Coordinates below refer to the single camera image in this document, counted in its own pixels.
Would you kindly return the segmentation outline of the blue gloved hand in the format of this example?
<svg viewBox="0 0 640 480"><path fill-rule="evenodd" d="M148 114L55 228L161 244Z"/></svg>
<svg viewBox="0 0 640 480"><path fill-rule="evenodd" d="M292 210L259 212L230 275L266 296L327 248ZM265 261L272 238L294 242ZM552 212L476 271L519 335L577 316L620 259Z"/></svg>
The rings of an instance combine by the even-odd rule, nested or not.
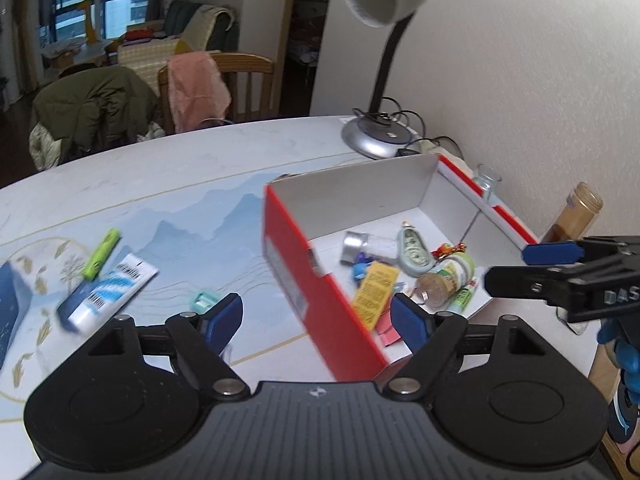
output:
<svg viewBox="0 0 640 480"><path fill-rule="evenodd" d="M614 318L601 323L597 341L605 346L610 360L620 370L620 382L626 387L629 399L639 404L639 350L628 342Z"/></svg>

